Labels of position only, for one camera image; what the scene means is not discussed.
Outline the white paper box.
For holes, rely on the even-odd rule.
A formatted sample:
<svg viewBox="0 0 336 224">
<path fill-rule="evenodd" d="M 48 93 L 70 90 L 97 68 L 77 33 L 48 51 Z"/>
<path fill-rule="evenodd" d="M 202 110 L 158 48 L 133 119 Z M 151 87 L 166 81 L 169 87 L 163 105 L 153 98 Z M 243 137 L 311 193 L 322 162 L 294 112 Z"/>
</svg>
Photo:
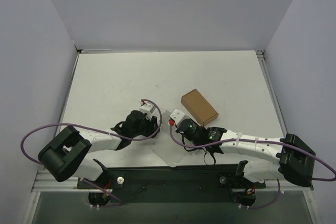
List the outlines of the white paper box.
<svg viewBox="0 0 336 224">
<path fill-rule="evenodd" d="M 165 111 L 159 134 L 155 138 L 151 150 L 169 167 L 176 167 L 186 155 L 183 147 L 177 145 L 170 136 L 170 111 Z"/>
</svg>

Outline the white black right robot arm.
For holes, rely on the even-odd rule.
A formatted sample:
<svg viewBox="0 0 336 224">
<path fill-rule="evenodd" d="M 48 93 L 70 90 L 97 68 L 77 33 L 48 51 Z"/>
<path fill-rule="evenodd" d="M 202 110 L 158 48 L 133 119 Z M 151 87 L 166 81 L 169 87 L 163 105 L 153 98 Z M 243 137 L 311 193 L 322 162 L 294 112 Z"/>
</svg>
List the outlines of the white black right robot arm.
<svg viewBox="0 0 336 224">
<path fill-rule="evenodd" d="M 316 154 L 294 134 L 288 133 L 283 138 L 261 138 L 221 127 L 205 128 L 192 119 L 182 120 L 176 132 L 211 155 L 240 154 L 266 160 L 267 164 L 245 164 L 244 178 L 250 182 L 285 179 L 301 187 L 312 184 L 314 159 L 308 154 Z"/>
</svg>

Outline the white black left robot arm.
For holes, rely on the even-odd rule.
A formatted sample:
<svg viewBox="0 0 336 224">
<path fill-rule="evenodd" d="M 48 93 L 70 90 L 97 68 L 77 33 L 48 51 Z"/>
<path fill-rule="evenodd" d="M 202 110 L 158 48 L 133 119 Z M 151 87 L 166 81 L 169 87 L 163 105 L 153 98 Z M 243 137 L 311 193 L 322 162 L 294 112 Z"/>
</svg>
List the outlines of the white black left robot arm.
<svg viewBox="0 0 336 224">
<path fill-rule="evenodd" d="M 88 153 L 112 150 L 119 151 L 138 141 L 154 138 L 160 131 L 158 118 L 145 110 L 133 110 L 111 128 L 107 134 L 78 131 L 67 126 L 59 132 L 38 154 L 38 160 L 58 182 L 74 176 L 84 178 L 96 188 L 106 185 L 107 168 L 97 159 L 86 157 Z"/>
</svg>

